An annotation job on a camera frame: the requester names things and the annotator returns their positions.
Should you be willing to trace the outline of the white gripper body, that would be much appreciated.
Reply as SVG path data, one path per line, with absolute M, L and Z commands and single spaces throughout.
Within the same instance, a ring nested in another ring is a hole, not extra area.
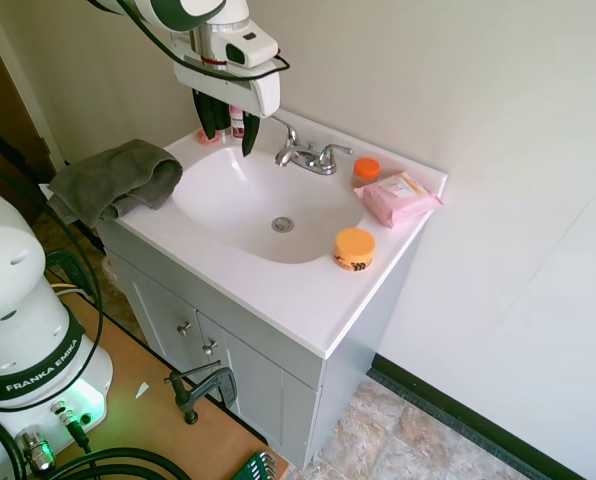
M 174 63 L 179 83 L 257 117 L 267 118 L 280 108 L 280 74 L 266 75 L 274 69 L 270 61 L 253 69 L 227 64 L 226 70 L 209 68 L 193 59 L 190 62 L 200 72 Z

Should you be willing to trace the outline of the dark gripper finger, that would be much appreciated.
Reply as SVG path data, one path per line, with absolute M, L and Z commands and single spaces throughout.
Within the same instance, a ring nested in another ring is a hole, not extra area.
M 213 111 L 213 98 L 198 91 L 193 91 L 193 101 L 202 129 L 208 140 L 216 136 L 216 121 Z
M 241 143 L 243 156 L 248 156 L 254 148 L 259 129 L 260 118 L 250 113 L 243 114 L 244 135 Z

